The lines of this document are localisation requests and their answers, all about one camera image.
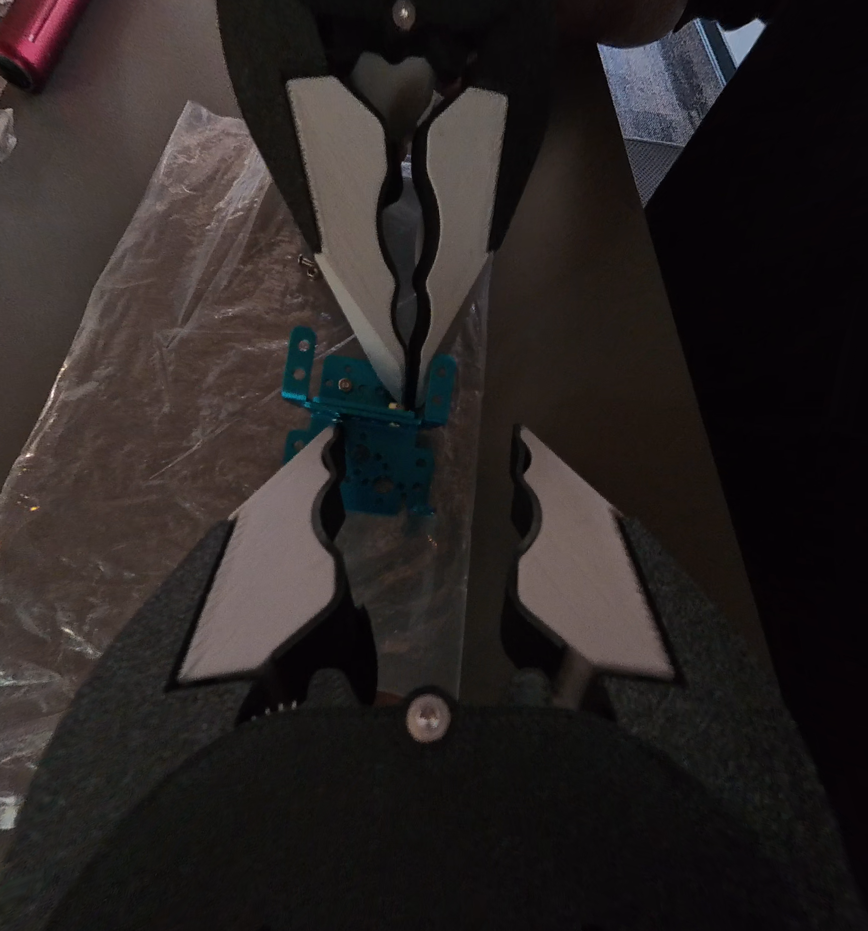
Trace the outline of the person's black clothing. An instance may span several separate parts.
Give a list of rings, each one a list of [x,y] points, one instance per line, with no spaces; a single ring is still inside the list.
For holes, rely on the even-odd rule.
[[[777,677],[868,907],[868,1],[766,27],[646,209]]]

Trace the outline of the blue metal bracket assembly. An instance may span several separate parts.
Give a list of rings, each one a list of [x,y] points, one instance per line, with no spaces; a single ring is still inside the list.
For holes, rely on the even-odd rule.
[[[282,398],[307,410],[307,427],[288,432],[284,463],[318,433],[338,426],[344,441],[346,477],[342,495],[347,512],[396,515],[402,509],[430,516],[435,455],[423,432],[444,426],[451,412],[457,365],[450,355],[437,355],[425,401],[418,410],[401,408],[390,396],[370,362],[345,355],[326,355],[318,392],[310,393],[316,353],[313,330],[299,326],[288,338]]]

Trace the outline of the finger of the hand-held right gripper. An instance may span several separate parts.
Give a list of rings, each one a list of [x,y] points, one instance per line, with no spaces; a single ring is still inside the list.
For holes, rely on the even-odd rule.
[[[296,78],[286,89],[316,217],[316,263],[376,375],[404,402],[396,277],[380,233],[391,169],[383,122],[337,77]]]
[[[412,177],[423,225],[413,275],[417,316],[409,343],[414,401],[440,343],[490,254],[489,233],[508,101],[468,87],[438,106],[413,140]]]

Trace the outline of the dark grey desk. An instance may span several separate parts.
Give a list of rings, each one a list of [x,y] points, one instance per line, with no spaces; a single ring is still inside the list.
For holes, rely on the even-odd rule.
[[[563,46],[544,145],[489,287],[462,700],[512,666],[511,430],[529,427],[765,642],[596,47]],[[0,166],[0,490],[185,101],[236,115],[213,2],[93,2]]]

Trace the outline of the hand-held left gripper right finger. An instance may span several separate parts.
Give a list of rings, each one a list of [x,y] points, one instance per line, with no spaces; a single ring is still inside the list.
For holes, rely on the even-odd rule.
[[[579,709],[600,679],[674,682],[657,608],[622,515],[531,429],[510,452],[513,552],[501,643],[517,701]]]

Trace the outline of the large clear plastic bag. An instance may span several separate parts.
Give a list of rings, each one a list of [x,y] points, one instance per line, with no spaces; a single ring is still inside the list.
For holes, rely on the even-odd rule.
[[[314,373],[359,354],[245,125],[190,101],[96,282],[0,498],[0,701],[64,705],[308,414],[281,397],[291,331]]]

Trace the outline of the magenta metal cylinder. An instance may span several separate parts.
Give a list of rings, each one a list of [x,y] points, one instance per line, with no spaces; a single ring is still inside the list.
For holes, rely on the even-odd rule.
[[[36,93],[55,70],[89,1],[13,1],[0,23],[0,76]]]

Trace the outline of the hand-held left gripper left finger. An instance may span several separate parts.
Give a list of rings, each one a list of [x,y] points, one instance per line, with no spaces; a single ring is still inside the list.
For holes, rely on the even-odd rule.
[[[345,476],[342,430],[326,427],[235,511],[179,686],[251,681],[250,702],[303,702],[318,670],[337,669],[358,702],[375,700],[370,618],[335,544]]]

